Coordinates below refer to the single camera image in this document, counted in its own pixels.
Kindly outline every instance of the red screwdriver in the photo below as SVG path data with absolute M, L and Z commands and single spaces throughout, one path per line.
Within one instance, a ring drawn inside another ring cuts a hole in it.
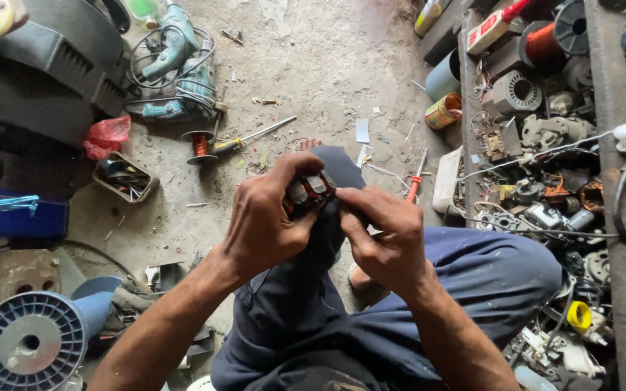
M 420 187 L 420 183 L 422 183 L 421 175 L 422 168 L 424 168 L 424 162 L 426 161 L 427 148 L 424 148 L 424 153 L 422 154 L 422 159 L 420 160 L 420 169 L 417 170 L 417 174 L 412 177 L 412 187 L 410 188 L 410 194 L 407 196 L 407 202 L 414 202 L 414 195 L 417 194 L 417 188 Z

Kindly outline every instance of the green bottle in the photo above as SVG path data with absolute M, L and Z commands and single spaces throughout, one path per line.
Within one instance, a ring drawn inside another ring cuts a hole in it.
M 148 30 L 159 26 L 159 6 L 154 0 L 127 0 L 134 19 Z

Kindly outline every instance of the forearm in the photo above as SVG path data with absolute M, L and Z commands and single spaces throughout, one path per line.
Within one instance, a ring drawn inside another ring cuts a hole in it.
M 210 252 L 139 316 L 101 362 L 88 391 L 159 390 L 216 307 L 240 283 Z
M 431 274 L 405 302 L 439 375 L 453 390 L 520 390 L 499 349 Z

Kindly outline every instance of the hand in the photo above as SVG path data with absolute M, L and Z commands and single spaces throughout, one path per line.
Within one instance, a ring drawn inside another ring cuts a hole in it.
M 376 186 L 337 189 L 336 194 L 352 256 L 369 277 L 405 301 L 427 282 L 438 281 L 424 257 L 421 208 Z M 371 236 L 362 222 L 365 217 L 382 232 Z
M 284 191 L 294 178 L 324 168 L 317 156 L 300 152 L 280 157 L 268 174 L 243 181 L 219 252 L 220 267 L 245 282 L 303 251 L 318 210 L 291 221 L 282 206 Z

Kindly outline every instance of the electrical parts pile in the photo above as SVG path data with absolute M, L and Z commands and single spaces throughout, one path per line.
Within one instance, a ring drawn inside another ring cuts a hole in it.
M 519 21 L 477 53 L 468 35 L 478 64 L 469 97 L 481 111 L 465 120 L 481 148 L 468 158 L 477 172 L 457 169 L 448 212 L 552 251 L 565 283 L 504 355 L 517 371 L 597 390 L 615 360 L 605 239 L 616 235 L 604 232 L 612 205 L 603 202 L 614 189 L 603 189 L 597 145 L 612 131 L 596 129 L 583 2 L 557 5 L 548 20 Z M 481 187 L 471 205 L 468 182 Z

